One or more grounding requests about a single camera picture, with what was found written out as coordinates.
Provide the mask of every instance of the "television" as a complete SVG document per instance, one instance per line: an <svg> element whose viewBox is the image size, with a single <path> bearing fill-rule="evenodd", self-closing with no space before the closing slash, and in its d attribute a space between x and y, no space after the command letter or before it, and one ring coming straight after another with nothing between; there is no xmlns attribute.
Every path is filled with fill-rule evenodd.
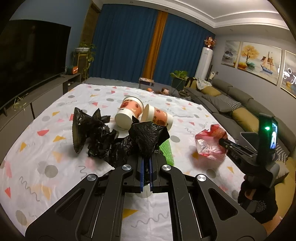
<svg viewBox="0 0 296 241"><path fill-rule="evenodd" d="M0 35L0 110L65 72L71 27L11 20Z"/></svg>

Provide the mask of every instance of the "black glove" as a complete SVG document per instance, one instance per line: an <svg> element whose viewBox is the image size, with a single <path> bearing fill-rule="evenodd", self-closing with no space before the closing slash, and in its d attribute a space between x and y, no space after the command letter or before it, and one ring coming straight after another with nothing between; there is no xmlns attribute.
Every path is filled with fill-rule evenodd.
<svg viewBox="0 0 296 241"><path fill-rule="evenodd" d="M245 196L245 192L249 195L252 191L252 186L249 181L244 181L241 185L241 190L239 192L239 197L237 199L238 203L246 209L246 204L250 203L250 200ZM273 219L278 211L278 206L276 204L276 194L274 186L272 188L266 188L260 186L256 189L253 201L256 201L255 208L252 213L250 213L258 222L266 223Z"/></svg>

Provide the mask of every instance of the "orange curtain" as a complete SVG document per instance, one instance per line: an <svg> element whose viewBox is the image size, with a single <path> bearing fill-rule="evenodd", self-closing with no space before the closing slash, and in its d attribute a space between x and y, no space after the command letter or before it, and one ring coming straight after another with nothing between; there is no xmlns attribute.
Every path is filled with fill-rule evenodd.
<svg viewBox="0 0 296 241"><path fill-rule="evenodd" d="M147 78L147 79L153 78L156 60L157 60L161 39L163 37L163 30L165 29L165 22L167 18L168 18L167 12L158 11L157 21L155 24L152 41L151 41L149 52L147 55L144 71L142 74L142 77L144 78Z"/></svg>

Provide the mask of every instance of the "small screen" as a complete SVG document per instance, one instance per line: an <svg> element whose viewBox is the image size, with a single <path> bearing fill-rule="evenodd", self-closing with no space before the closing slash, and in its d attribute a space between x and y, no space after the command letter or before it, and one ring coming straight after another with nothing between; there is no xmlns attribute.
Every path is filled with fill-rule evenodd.
<svg viewBox="0 0 296 241"><path fill-rule="evenodd" d="M270 142L270 149L276 148L276 137L277 137L277 124L272 123L271 126L271 142Z"/></svg>

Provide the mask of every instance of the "tv cabinet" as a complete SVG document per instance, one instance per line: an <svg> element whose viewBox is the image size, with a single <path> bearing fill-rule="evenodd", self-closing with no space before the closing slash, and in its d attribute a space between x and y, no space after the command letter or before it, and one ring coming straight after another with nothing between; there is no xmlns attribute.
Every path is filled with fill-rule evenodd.
<svg viewBox="0 0 296 241"><path fill-rule="evenodd" d="M6 109L7 116L0 114L0 163L27 126L48 106L79 84L80 73L62 74L26 95L20 101L23 108L9 107Z"/></svg>

